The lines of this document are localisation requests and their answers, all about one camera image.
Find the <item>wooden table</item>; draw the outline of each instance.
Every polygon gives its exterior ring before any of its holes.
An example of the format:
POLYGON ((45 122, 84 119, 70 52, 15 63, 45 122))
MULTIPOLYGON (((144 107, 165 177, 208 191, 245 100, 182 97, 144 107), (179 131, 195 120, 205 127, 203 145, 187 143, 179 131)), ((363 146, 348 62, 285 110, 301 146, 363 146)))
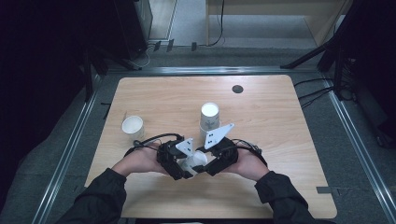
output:
MULTIPOLYGON (((146 137, 179 133, 200 139, 201 106, 214 102, 222 124, 234 123, 227 135, 258 145, 270 170, 288 175, 309 203, 314 217, 332 218, 336 209, 302 109, 288 76, 251 77, 127 77, 120 81, 93 158, 86 186, 120 160, 132 145, 120 126, 125 117, 140 116, 146 137), (234 93, 234 85, 244 88, 234 93)), ((239 175, 200 174, 175 181, 156 173, 132 174, 123 217, 150 218, 268 218, 254 181, 239 175)))
MULTIPOLYGON (((224 15, 303 15, 320 46, 352 0, 227 0, 224 15)), ((209 16, 221 15, 221 0, 206 0, 206 44, 209 45, 209 16)))

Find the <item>white bracket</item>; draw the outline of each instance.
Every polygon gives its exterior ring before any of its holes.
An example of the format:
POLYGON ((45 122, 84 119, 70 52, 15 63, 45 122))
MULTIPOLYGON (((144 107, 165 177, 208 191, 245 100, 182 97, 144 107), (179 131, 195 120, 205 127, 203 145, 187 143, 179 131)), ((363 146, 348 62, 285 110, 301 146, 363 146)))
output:
POLYGON ((176 145, 176 148, 182 153, 186 154, 188 157, 193 155, 192 150, 192 138, 186 139, 183 142, 176 145))
POLYGON ((233 128, 233 123, 219 127, 206 133, 205 149, 215 146, 233 128))

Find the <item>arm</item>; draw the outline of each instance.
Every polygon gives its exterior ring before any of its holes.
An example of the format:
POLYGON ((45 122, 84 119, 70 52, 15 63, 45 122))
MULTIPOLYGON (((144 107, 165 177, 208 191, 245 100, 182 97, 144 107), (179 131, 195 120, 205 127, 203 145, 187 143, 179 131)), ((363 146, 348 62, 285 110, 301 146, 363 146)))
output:
POLYGON ((285 175, 270 171, 256 156, 238 149, 238 162, 224 172, 257 181, 255 188, 262 203, 269 203, 275 223, 316 223, 308 203, 285 175))
POLYGON ((126 200, 124 184, 131 173, 165 170, 156 161, 157 152, 151 148, 136 150, 106 169, 75 199, 73 206, 57 223, 118 223, 126 200))

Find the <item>black jacket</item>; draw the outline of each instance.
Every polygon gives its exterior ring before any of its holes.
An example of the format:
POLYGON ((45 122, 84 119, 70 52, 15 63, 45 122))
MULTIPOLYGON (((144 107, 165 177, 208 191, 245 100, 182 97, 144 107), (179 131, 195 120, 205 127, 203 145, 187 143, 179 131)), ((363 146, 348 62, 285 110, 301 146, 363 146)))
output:
MULTIPOLYGON (((57 223, 118 223, 125 203, 126 178, 106 169, 76 198, 57 223)), ((315 223, 308 204, 285 175, 270 172, 255 185, 262 203, 274 211, 274 223, 315 223)))

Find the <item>hand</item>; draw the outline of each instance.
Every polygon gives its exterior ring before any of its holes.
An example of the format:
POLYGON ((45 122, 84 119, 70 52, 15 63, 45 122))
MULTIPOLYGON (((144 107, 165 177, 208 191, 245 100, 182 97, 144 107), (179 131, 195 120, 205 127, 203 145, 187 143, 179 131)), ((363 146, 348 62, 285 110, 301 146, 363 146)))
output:
POLYGON ((223 173, 234 173, 244 178, 258 181, 270 170, 262 161, 245 149, 238 149, 238 161, 222 171, 223 173))
POLYGON ((139 148, 117 162, 111 169, 124 176, 128 176, 131 173, 146 172, 158 172, 168 175, 157 162, 157 151, 149 147, 158 148, 159 145, 151 143, 148 147, 139 148))

